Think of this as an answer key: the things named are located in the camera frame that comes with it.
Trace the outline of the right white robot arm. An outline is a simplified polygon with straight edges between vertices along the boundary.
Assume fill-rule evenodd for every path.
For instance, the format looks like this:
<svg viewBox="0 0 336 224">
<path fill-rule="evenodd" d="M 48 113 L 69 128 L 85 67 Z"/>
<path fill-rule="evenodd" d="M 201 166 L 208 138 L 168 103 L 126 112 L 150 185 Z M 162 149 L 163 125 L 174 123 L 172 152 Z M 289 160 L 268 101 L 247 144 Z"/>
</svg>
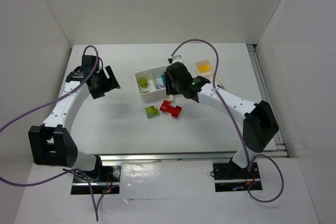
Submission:
<svg viewBox="0 0 336 224">
<path fill-rule="evenodd" d="M 262 153 L 279 131 L 279 126 L 270 104 L 237 97 L 215 85 L 205 77 L 192 77 L 181 62 L 169 65 L 165 72 L 166 93 L 181 94 L 186 99 L 211 106 L 232 120 L 238 130 L 242 147 L 231 158 L 237 168 L 250 168 L 251 162 Z"/>
</svg>

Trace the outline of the red lego cluster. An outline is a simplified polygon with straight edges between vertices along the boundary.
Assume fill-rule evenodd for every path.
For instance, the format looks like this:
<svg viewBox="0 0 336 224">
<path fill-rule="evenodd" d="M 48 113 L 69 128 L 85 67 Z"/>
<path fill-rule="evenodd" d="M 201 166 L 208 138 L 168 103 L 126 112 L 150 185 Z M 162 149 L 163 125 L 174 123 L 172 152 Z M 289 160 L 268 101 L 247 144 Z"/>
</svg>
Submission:
<svg viewBox="0 0 336 224">
<path fill-rule="evenodd" d="M 170 101 L 164 100 L 160 106 L 160 111 L 164 113 L 169 113 L 174 118 L 178 118 L 182 111 L 182 108 L 180 106 L 172 106 Z"/>
</svg>

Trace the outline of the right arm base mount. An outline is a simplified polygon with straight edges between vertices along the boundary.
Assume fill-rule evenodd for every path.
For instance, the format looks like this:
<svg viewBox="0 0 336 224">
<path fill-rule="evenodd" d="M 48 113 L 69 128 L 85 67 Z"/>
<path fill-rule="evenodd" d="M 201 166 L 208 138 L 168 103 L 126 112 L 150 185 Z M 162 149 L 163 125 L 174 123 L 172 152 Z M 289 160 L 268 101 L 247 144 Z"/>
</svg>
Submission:
<svg viewBox="0 0 336 224">
<path fill-rule="evenodd" d="M 215 192 L 232 192 L 262 190 L 259 167 L 256 162 L 253 163 L 251 171 L 247 168 L 241 169 L 232 163 L 213 163 L 213 170 L 210 176 L 214 179 Z"/>
</svg>

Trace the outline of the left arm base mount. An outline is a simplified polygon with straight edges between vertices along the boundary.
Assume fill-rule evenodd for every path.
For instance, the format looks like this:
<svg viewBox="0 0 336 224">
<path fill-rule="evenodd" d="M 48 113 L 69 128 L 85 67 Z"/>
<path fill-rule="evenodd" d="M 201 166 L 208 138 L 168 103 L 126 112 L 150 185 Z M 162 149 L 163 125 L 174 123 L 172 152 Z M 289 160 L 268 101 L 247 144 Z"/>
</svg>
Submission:
<svg viewBox="0 0 336 224">
<path fill-rule="evenodd" d="M 121 165 L 102 165 L 100 170 L 85 171 L 88 176 L 94 195 L 116 195 L 120 192 Z M 84 175 L 80 172 L 72 172 L 71 195 L 89 195 L 89 184 Z"/>
</svg>

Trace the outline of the yellow lego brick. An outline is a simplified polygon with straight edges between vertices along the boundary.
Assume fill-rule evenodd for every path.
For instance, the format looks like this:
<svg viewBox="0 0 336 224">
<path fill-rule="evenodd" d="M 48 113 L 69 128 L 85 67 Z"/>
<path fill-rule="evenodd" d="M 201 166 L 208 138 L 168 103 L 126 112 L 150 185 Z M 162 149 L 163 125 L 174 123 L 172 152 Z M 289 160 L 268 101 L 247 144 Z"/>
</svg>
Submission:
<svg viewBox="0 0 336 224">
<path fill-rule="evenodd" d="M 206 74 L 208 72 L 211 72 L 211 68 L 209 65 L 199 65 L 197 67 L 199 73 Z"/>
</svg>

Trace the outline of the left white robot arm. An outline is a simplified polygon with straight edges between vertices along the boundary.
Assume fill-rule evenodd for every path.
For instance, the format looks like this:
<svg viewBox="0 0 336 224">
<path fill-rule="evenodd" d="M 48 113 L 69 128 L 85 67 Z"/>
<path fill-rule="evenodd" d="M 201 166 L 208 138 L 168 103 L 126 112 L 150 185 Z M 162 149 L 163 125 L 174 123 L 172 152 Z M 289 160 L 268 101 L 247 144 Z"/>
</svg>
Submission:
<svg viewBox="0 0 336 224">
<path fill-rule="evenodd" d="M 40 126 L 32 126 L 28 131 L 35 164 L 80 169 L 91 177 L 99 176 L 101 158 L 79 151 L 71 137 L 71 128 L 88 96 L 98 99 L 118 88 L 110 66 L 100 67 L 95 56 L 83 55 L 81 65 L 66 77 L 65 98 L 56 103 Z"/>
</svg>

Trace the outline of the teal long lego brick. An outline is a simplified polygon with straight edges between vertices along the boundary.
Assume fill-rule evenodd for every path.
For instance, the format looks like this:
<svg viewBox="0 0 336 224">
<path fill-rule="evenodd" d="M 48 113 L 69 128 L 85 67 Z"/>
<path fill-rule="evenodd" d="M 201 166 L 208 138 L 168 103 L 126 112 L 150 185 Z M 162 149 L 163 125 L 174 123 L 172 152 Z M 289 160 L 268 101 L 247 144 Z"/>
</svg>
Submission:
<svg viewBox="0 0 336 224">
<path fill-rule="evenodd" d="M 165 79 L 165 76 L 164 76 L 164 75 L 161 75 L 161 78 L 162 78 L 163 85 L 166 86 L 166 79 Z"/>
</svg>

